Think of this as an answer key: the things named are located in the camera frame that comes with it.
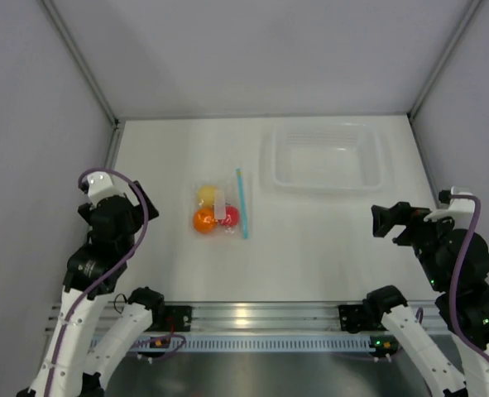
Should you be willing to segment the clear zip top bag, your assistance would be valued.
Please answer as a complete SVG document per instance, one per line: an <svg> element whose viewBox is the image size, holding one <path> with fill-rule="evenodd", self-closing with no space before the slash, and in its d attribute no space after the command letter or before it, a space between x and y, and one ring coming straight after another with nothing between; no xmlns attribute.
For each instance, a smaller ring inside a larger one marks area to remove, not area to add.
<svg viewBox="0 0 489 397"><path fill-rule="evenodd" d="M226 206L232 205L236 207L240 213L240 220L236 227L224 227L220 224L209 234L201 234L196 232L193 227L193 215L201 207L197 201L197 192L200 186L210 184L218 187L214 206L211 209L214 211L214 216L219 221L224 219L226 215ZM241 168L236 168L231 174L219 175L215 179L206 179L199 181L193 189L192 195L192 213L190 215L190 225L193 230L202 236L222 236L229 235L249 239L251 237L251 219L249 215L249 205L247 203L246 180Z"/></svg>

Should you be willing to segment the red fake apple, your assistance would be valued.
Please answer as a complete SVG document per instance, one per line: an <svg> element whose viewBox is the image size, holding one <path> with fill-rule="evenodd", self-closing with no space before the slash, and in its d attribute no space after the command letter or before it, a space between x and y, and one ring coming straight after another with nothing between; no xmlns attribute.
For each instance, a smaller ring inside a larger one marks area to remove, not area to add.
<svg viewBox="0 0 489 397"><path fill-rule="evenodd" d="M218 223L224 227L236 227L240 220L240 213L238 209L232 205L227 205L225 209L225 218L220 219Z"/></svg>

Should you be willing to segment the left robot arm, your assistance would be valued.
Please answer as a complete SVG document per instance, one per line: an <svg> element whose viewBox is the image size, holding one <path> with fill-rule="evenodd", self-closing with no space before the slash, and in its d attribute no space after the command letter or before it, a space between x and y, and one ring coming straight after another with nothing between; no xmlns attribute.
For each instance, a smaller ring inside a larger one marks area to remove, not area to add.
<svg viewBox="0 0 489 397"><path fill-rule="evenodd" d="M89 201L78 208L90 226L85 243L69 258L62 286L60 314L36 378L20 396L103 396L118 365L150 326L162 319L162 294L143 287L132 291L119 319L91 342L102 311L118 279L139 247L150 220L159 213L141 185L129 182L133 204L97 171L79 187Z"/></svg>

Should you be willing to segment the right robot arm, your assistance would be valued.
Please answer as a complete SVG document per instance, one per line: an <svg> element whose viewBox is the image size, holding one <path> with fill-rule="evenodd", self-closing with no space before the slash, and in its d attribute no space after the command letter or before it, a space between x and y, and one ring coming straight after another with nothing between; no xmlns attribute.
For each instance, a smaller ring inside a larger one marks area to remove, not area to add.
<svg viewBox="0 0 489 397"><path fill-rule="evenodd" d="M403 232L397 246L413 249L438 293L435 305L458 349L457 369L393 285L368 293L362 301L371 323L382 326L423 376L433 396L489 396L489 248L475 229L482 204L472 194L444 190L444 208L430 210L399 202L374 205L372 234L383 238L395 226Z"/></svg>

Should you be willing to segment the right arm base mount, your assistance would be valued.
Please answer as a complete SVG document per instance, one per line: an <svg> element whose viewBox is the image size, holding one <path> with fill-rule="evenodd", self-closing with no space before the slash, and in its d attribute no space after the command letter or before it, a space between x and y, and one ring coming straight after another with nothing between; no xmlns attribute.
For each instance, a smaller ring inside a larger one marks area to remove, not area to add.
<svg viewBox="0 0 489 397"><path fill-rule="evenodd" d="M338 306L340 328L344 332L356 334L372 331L373 322L362 304L340 304Z"/></svg>

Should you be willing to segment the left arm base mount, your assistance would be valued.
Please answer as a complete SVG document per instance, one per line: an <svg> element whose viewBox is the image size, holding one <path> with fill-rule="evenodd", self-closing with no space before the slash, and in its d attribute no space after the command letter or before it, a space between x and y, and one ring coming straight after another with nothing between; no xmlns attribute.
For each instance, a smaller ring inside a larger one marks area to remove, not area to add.
<svg viewBox="0 0 489 397"><path fill-rule="evenodd" d="M189 305L166 305L157 316L157 332L189 332L193 308Z"/></svg>

